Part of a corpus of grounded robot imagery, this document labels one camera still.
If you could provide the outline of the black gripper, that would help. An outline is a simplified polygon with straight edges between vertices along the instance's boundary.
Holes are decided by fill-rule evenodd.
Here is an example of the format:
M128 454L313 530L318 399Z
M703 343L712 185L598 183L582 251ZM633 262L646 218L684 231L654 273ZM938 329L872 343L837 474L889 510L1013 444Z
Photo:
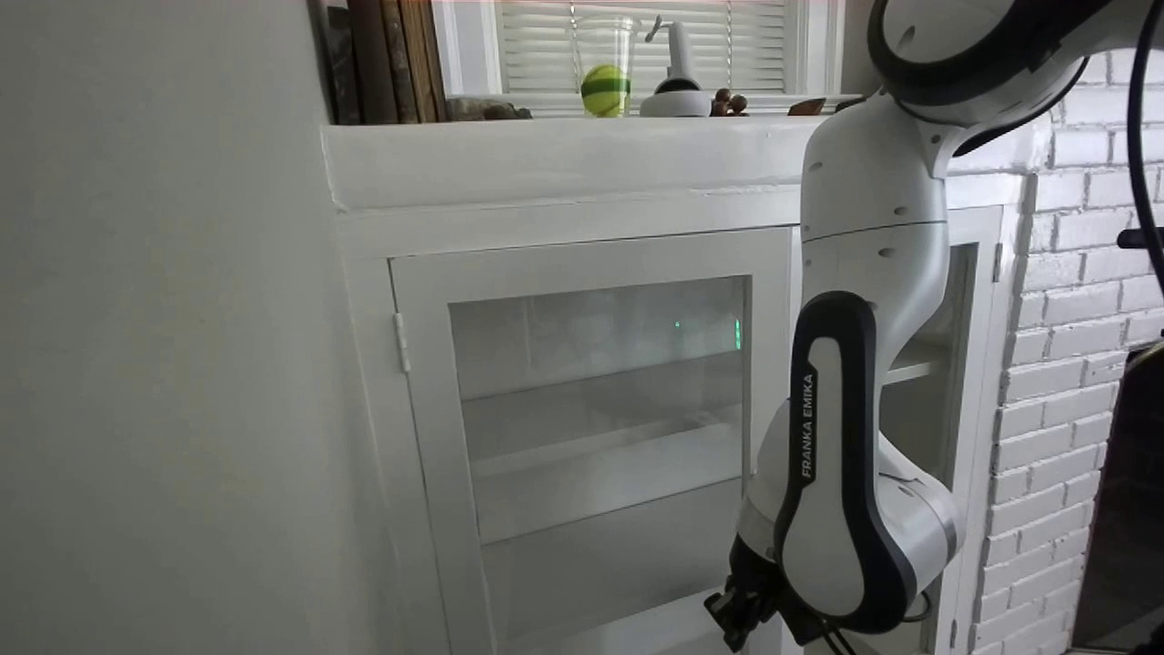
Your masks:
M831 655L859 655L859 649L842 635L842 624L813 609L789 587L786 570L753 552L741 537L730 542L728 563L723 592L711 592L707 610L730 650L741 650L762 624L781 615L798 644L824 641Z

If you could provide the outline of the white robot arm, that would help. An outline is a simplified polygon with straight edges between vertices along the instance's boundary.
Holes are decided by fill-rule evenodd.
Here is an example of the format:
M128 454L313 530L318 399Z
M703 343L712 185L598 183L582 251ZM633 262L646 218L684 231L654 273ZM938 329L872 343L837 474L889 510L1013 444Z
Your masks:
M1154 56L1162 0L872 0L867 47L881 90L804 151L789 385L707 599L728 649L780 620L855 655L960 552L953 490L881 430L884 376L947 300L947 171L1047 112L1094 56Z

